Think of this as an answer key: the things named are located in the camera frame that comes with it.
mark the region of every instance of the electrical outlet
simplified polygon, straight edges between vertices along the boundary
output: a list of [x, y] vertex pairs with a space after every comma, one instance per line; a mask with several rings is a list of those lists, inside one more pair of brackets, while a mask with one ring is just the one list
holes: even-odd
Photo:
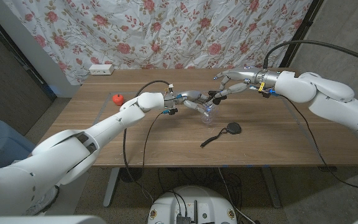
[[111, 75], [114, 71], [114, 67], [109, 65], [92, 65], [89, 68], [92, 75]]

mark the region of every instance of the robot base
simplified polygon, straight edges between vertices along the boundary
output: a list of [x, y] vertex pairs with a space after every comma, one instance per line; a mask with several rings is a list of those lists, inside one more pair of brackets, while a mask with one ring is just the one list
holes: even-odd
[[[237, 223], [233, 206], [217, 192], [197, 185], [181, 186], [173, 189], [173, 191], [178, 194], [179, 204], [173, 193], [167, 192], [161, 195], [150, 209], [148, 224]], [[187, 218], [185, 218], [183, 200], [179, 195], [186, 202]]]

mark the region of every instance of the tabletop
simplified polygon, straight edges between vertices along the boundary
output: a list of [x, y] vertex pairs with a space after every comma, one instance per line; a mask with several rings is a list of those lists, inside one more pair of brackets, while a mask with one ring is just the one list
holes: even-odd
[[[222, 69], [115, 70], [112, 75], [90, 76], [71, 99], [41, 141], [65, 129], [86, 129], [119, 111], [111, 97], [126, 100], [146, 83], [165, 80], [174, 92], [217, 90], [213, 77]], [[163, 92], [155, 83], [144, 91]], [[325, 161], [332, 166], [358, 166], [358, 139], [344, 126], [317, 117], [307, 104], [295, 103], [307, 118]], [[218, 106], [210, 124], [201, 114], [178, 105], [175, 115], [162, 114], [153, 125], [145, 150], [145, 167], [249, 167], [321, 166], [311, 136], [301, 116], [281, 96], [263, 98], [254, 90], [229, 95]], [[126, 155], [132, 167], [142, 166], [147, 131], [161, 111], [149, 111], [127, 129]], [[228, 123], [237, 122], [240, 134], [223, 134], [204, 148], [200, 144], [217, 135]], [[124, 167], [121, 133], [105, 146], [94, 166]]]

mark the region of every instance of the table leg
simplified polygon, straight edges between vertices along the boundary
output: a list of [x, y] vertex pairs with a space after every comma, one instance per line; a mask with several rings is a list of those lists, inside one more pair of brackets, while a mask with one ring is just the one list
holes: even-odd
[[270, 169], [270, 167], [262, 167], [262, 174], [264, 176], [267, 190], [270, 194], [270, 198], [272, 199], [273, 207], [281, 208], [282, 205], [280, 198], [278, 197], [278, 191], [276, 188], [276, 183], [274, 182], [272, 170]]
[[105, 208], [109, 207], [111, 204], [112, 195], [114, 189], [116, 188], [116, 182], [118, 179], [119, 168], [112, 168], [109, 178], [109, 183], [107, 184], [106, 194], [104, 195], [103, 206]]

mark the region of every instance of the white curtain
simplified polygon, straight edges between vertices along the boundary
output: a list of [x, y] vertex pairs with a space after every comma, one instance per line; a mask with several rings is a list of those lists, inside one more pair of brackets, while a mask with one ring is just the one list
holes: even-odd
[[[4, 0], [72, 85], [115, 69], [261, 66], [312, 0]], [[270, 66], [278, 65], [277, 50]]]

